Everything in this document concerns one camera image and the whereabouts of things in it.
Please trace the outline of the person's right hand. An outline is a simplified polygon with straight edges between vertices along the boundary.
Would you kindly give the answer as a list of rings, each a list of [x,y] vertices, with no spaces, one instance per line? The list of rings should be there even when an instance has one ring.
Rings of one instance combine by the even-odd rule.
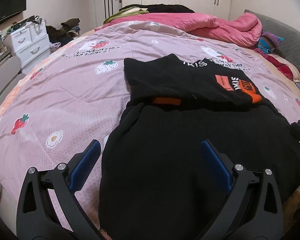
[[[112,240],[112,238],[106,233],[105,230],[100,229],[100,233],[102,234],[105,240]]]

